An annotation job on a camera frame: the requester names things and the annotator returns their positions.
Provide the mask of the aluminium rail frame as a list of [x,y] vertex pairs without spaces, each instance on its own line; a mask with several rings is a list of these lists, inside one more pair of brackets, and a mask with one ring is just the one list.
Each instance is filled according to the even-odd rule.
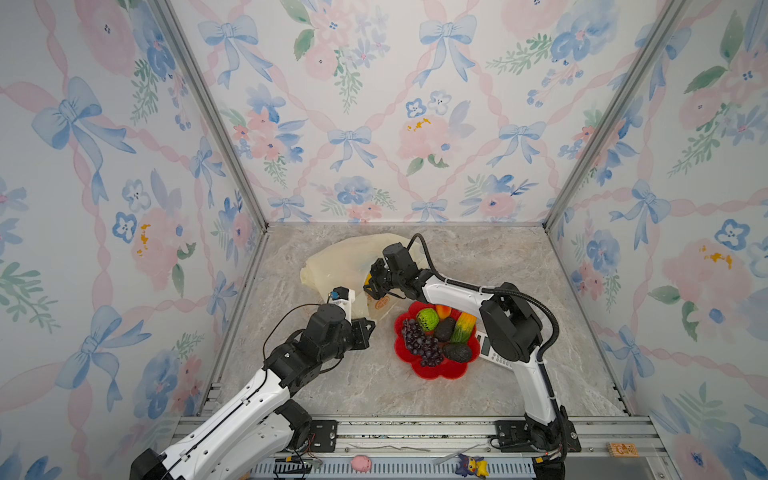
[[[493,417],[329,417],[339,422],[333,453],[298,453],[285,449],[251,467],[238,479],[478,479],[455,474],[458,455],[484,457],[486,479],[679,479],[681,473],[647,417],[576,417],[572,420],[582,451],[564,463],[548,465],[542,453],[502,452],[493,447]],[[204,422],[184,421],[176,442]],[[611,442],[634,443],[639,458],[615,458]],[[350,461],[373,461],[357,473]]]

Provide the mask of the purple yellow toy figure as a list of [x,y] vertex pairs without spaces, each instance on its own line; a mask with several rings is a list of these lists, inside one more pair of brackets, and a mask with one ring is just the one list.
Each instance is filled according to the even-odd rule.
[[478,479],[486,479],[490,475],[489,463],[484,457],[459,454],[455,474],[464,478],[475,477]]

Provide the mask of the dark avocado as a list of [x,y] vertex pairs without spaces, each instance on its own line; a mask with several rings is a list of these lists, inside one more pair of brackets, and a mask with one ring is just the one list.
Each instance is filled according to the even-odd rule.
[[443,356],[452,362],[466,364],[472,361],[473,351],[467,344],[447,343],[442,346]]

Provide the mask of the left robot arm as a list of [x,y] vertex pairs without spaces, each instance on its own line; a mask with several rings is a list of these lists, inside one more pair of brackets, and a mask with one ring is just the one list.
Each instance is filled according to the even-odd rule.
[[238,479],[261,460],[297,450],[309,439],[311,415],[293,397],[332,360],[370,347],[376,323],[351,317],[351,303],[318,304],[307,325],[266,356],[263,366],[202,425],[158,453],[133,460],[131,479]]

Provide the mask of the white calculator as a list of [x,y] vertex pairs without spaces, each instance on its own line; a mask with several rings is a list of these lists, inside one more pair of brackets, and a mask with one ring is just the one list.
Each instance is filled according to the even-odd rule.
[[491,363],[494,363],[496,365],[502,366],[508,370],[511,369],[512,363],[508,361],[507,359],[501,357],[492,347],[491,342],[488,338],[488,336],[483,332],[477,332],[475,335],[475,338],[477,339],[479,346],[480,346],[480,354],[479,356],[487,360]]

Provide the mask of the yellow plastic bag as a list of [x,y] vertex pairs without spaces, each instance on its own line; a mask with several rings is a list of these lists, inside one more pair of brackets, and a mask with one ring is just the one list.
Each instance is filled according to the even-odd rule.
[[335,287],[353,290],[352,317],[382,320],[393,309],[401,307],[403,301],[392,296],[374,300],[363,291],[363,286],[373,263],[382,257],[385,247],[394,243],[406,245],[408,240],[396,234],[383,233],[339,241],[309,257],[300,271],[301,282],[316,290],[323,299]]

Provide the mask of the pink pig toy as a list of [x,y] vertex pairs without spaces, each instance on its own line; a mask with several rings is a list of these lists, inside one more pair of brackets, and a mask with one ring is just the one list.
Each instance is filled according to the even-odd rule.
[[368,473],[372,470],[373,461],[368,456],[358,455],[350,461],[350,467],[357,473]]

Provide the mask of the red apple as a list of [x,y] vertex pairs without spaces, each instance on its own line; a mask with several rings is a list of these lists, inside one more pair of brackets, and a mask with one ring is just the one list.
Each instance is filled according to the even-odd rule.
[[451,316],[451,314],[452,314],[452,308],[449,307],[449,306],[436,305],[434,307],[434,309],[435,309],[435,311],[436,311],[440,321],[443,321],[443,320],[449,318]]

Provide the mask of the small wooden tag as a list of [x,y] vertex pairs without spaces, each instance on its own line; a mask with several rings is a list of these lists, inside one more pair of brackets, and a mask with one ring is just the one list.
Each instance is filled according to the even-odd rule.
[[640,452],[634,443],[611,442],[607,444],[607,452],[615,458],[639,458]]

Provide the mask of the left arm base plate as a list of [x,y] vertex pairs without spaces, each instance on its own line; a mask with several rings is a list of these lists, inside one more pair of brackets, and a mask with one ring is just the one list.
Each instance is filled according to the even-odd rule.
[[311,420],[294,430],[288,449],[298,453],[333,453],[338,426],[337,420]]

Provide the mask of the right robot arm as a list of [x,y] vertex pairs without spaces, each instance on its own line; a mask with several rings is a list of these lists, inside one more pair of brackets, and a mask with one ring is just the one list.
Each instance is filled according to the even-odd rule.
[[530,445],[567,455],[567,418],[548,374],[544,353],[557,341],[559,323],[546,305],[512,284],[482,287],[418,266],[404,270],[378,259],[363,290],[379,300],[396,291],[425,304],[445,305],[479,318],[492,349],[512,363],[522,390]]

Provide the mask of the purple grape bunch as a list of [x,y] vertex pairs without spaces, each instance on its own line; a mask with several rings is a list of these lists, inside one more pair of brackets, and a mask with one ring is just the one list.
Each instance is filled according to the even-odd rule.
[[437,367],[445,359],[438,340],[423,332],[417,320],[405,320],[401,335],[406,349],[419,359],[422,367]]

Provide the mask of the red flower-shaped bowl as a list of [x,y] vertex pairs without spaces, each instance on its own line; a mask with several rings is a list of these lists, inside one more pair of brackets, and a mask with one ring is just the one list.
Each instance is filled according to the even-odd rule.
[[426,380],[461,378],[480,355],[476,318],[450,307],[414,301],[394,330],[396,355]]

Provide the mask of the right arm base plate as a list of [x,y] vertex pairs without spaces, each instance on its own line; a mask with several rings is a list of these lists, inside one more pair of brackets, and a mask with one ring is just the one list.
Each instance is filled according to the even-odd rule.
[[491,444],[505,453],[545,453],[558,451],[562,440],[565,440],[568,453],[581,452],[582,447],[574,424],[565,419],[565,426],[565,436],[562,436],[562,424],[558,420],[548,425],[541,425],[527,417],[523,420],[497,420],[494,422],[495,435]]

